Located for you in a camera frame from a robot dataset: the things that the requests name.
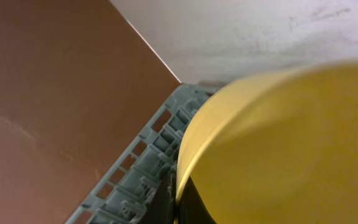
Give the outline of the yellow bowl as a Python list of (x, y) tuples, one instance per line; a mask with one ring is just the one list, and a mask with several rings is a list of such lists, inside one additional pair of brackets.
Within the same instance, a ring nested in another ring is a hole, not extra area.
[(181, 142), (217, 223), (358, 223), (358, 60), (255, 75), (216, 92)]

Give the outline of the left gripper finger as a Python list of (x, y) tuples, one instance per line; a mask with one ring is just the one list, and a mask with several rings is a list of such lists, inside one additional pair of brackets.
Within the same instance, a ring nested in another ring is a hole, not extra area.
[(178, 204), (178, 223), (216, 224), (206, 209), (191, 178), (186, 182)]

